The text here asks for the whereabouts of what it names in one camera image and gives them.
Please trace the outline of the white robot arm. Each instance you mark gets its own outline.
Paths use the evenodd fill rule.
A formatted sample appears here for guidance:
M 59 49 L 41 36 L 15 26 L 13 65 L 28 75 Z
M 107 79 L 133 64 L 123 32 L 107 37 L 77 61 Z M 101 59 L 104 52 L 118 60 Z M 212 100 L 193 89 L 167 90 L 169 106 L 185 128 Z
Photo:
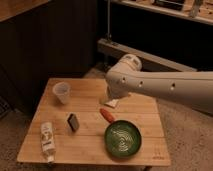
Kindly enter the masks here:
M 213 72 L 144 72 L 140 58 L 126 54 L 108 70 L 105 79 L 111 99 L 132 92 L 213 114 Z

